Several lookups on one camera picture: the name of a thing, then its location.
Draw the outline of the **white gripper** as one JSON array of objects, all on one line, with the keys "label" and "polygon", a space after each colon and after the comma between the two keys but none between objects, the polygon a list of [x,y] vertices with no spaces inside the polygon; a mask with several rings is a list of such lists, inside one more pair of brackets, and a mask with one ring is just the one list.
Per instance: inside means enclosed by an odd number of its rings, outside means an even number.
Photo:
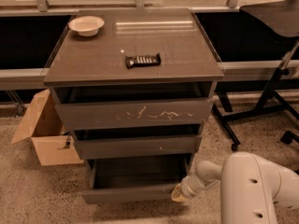
[{"label": "white gripper", "polygon": [[172,191],[171,200],[177,203],[185,202],[204,190],[205,186],[206,182],[197,175],[187,175]]}]

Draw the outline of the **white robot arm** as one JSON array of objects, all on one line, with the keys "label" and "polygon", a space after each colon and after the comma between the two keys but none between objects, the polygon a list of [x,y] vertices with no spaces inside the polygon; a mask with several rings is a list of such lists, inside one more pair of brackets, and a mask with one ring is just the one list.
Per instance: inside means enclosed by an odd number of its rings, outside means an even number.
[{"label": "white robot arm", "polygon": [[185,202],[216,185],[221,186],[221,224],[278,224],[278,207],[299,208],[299,175],[248,152],[236,152],[222,165],[200,161],[171,199]]}]

